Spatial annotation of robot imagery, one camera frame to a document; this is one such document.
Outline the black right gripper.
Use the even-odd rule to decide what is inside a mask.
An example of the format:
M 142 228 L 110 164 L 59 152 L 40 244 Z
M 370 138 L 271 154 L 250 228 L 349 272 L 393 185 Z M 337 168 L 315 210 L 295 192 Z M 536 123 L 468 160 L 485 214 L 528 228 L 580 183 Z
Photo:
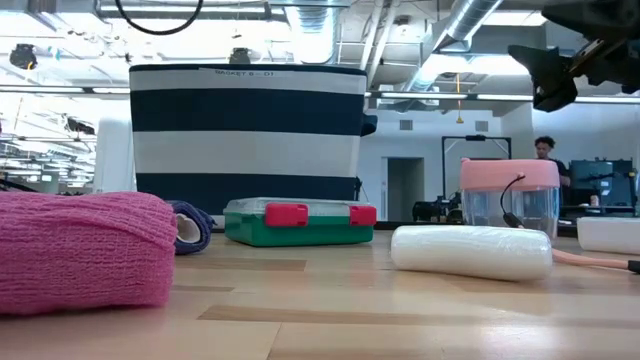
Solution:
M 640 0 L 551 0 L 541 13 L 596 40 L 573 58 L 562 56 L 558 48 L 508 46 L 508 54 L 529 72 L 536 110 L 554 112 L 573 103 L 578 94 L 573 77 L 586 77 L 591 86 L 616 83 L 624 94 L 640 90 L 640 50 L 633 46 L 635 40 L 619 40 L 640 38 Z

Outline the blue white weekly pill organizer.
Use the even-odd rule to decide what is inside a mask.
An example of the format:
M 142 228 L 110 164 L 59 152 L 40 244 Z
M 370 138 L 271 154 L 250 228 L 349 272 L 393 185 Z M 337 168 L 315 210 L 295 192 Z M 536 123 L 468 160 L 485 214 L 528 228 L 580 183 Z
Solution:
M 586 251 L 640 255 L 640 218 L 582 217 L 577 237 Z

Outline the white gauze roll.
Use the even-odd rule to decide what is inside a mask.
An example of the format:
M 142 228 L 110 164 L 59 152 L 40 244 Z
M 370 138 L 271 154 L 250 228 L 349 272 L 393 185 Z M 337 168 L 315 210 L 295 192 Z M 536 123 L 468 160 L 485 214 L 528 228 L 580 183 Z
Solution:
M 536 281 L 553 269 L 548 235 L 538 230 L 414 225 L 397 228 L 390 256 L 399 270 L 503 281 Z

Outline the blue bandage roll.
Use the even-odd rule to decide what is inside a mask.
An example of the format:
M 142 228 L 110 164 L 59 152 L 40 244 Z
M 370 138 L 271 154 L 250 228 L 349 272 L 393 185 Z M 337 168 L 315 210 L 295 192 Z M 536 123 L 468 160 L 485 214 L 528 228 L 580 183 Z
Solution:
M 176 255 L 191 255 L 205 250 L 216 222 L 205 211 L 177 200 L 168 200 L 176 217 Z

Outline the pink bandage roll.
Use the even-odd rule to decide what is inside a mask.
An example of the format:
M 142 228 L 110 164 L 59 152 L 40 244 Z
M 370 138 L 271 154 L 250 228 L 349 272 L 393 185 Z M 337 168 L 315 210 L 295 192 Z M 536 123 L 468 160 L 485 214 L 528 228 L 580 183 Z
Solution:
M 176 216 L 139 192 L 0 193 L 0 315 L 162 306 Z

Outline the navy white striped fabric basket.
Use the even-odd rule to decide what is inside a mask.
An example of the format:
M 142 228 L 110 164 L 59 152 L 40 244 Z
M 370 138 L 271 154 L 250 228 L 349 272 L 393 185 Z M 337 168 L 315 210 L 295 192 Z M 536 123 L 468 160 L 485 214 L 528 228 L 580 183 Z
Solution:
M 129 71 L 136 186 L 220 215 L 233 199 L 352 200 L 365 72 L 147 64 Z

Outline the person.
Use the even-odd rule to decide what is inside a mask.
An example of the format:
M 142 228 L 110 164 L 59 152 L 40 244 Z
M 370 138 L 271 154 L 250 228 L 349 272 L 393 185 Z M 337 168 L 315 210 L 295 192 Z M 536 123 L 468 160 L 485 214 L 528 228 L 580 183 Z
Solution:
M 541 136 L 534 141 L 537 158 L 540 160 L 552 161 L 557 165 L 559 180 L 562 187 L 569 187 L 571 179 L 565 164 L 560 160 L 553 159 L 550 154 L 555 147 L 555 140 L 550 136 Z

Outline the dark computer monitor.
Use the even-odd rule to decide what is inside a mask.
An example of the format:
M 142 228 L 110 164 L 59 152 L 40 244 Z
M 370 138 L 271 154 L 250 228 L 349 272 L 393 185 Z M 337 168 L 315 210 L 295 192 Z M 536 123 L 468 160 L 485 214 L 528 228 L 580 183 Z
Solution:
M 636 169 L 631 160 L 573 160 L 568 203 L 580 205 L 598 198 L 598 205 L 635 207 Z

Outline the pink round lid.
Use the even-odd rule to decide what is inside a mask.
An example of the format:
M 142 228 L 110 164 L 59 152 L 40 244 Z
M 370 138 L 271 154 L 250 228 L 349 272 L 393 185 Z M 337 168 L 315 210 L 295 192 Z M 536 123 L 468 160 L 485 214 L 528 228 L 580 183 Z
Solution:
M 557 236 L 560 182 L 557 165 L 535 159 L 464 159 L 460 167 L 463 220 L 468 225 L 522 227 Z

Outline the black background robot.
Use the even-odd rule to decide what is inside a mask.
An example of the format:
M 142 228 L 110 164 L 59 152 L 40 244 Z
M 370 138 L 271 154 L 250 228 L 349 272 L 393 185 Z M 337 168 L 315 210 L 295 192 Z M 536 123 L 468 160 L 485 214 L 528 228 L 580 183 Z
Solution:
M 414 222 L 462 224 L 461 194 L 438 196 L 435 201 L 417 201 L 412 208 Z

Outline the green first aid box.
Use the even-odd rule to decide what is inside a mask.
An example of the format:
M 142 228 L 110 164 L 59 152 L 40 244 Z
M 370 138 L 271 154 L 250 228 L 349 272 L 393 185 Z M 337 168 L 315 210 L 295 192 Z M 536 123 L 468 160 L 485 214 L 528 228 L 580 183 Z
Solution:
M 377 223 L 374 206 L 343 200 L 236 199 L 223 215 L 225 236 L 254 247 L 367 243 Z

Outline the black metal stand frame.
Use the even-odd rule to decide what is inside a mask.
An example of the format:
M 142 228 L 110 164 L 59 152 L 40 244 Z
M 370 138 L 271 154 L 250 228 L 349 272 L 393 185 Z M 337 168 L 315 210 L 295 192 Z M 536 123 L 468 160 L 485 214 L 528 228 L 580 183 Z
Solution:
M 508 159 L 513 158 L 512 153 L 512 139 L 510 137 L 502 136 L 486 136 L 481 134 L 465 135 L 465 136 L 442 136 L 441 137 L 441 167 L 442 167 L 442 196 L 447 197 L 447 176 L 446 176 L 446 156 L 447 153 L 453 148 L 459 141 L 466 142 L 485 142 L 491 141 L 498 146 L 506 155 Z

